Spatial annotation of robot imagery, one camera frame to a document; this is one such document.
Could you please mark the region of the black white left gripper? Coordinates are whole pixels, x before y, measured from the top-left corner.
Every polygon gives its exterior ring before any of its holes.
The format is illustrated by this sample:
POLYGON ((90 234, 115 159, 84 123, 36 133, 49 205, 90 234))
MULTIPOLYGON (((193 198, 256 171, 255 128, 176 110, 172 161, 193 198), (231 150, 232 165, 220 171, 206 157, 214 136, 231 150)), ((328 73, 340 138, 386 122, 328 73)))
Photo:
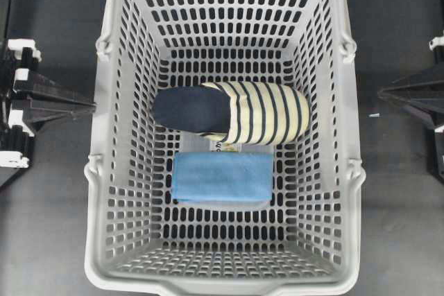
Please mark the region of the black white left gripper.
POLYGON ((26 95, 54 99, 30 99, 30 122, 77 119, 93 114, 88 97, 32 71, 42 57, 35 40, 9 39, 1 48, 1 167, 28 168, 35 131, 25 123, 26 95))

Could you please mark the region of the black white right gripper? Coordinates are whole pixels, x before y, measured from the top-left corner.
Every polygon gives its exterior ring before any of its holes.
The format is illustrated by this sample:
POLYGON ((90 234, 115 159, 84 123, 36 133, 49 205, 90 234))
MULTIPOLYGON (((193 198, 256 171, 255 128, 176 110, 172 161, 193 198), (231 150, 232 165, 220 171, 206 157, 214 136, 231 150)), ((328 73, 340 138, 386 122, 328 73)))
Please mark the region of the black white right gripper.
POLYGON ((378 96, 419 119, 434 130, 438 173, 443 173, 443 36, 434 37, 429 48, 436 64, 381 88, 378 96))

